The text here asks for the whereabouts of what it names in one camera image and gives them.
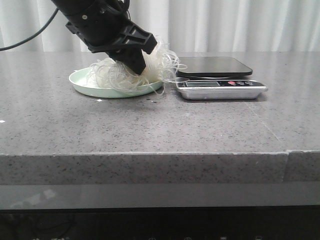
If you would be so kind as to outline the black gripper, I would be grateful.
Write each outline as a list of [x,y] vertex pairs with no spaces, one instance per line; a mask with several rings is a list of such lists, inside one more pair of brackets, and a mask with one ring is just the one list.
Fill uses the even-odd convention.
[[129,0],[54,0],[53,4],[67,18],[66,28],[92,53],[105,52],[135,74],[144,71],[142,51],[150,54],[157,40],[133,22],[125,25]]

